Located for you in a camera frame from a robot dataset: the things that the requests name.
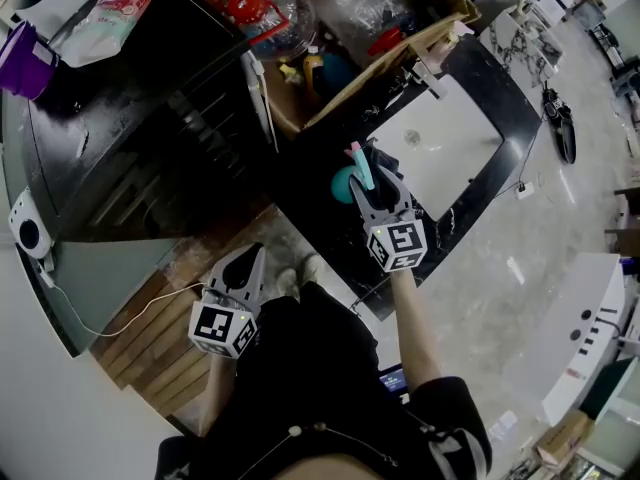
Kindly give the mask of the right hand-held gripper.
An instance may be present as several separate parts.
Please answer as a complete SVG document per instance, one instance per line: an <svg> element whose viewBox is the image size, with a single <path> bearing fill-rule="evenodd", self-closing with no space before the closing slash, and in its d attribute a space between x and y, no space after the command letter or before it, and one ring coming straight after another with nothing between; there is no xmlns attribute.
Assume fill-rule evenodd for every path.
<svg viewBox="0 0 640 480"><path fill-rule="evenodd" d="M359 179L349 178L367 234L366 249L384 272L414 268L428 250L423 222L415 217L411 193L403 181L384 166L379 172L381 200L388 211L372 206Z"/></svg>

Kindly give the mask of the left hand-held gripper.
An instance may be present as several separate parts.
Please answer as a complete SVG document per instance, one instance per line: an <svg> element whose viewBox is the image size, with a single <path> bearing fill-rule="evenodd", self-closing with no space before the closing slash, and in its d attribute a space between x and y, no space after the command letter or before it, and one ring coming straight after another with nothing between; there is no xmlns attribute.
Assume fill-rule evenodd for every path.
<svg viewBox="0 0 640 480"><path fill-rule="evenodd" d="M238 359L257 334L256 318L266 265L262 243L249 244L213 267L199 301L193 303L188 337L202 352Z"/></svg>

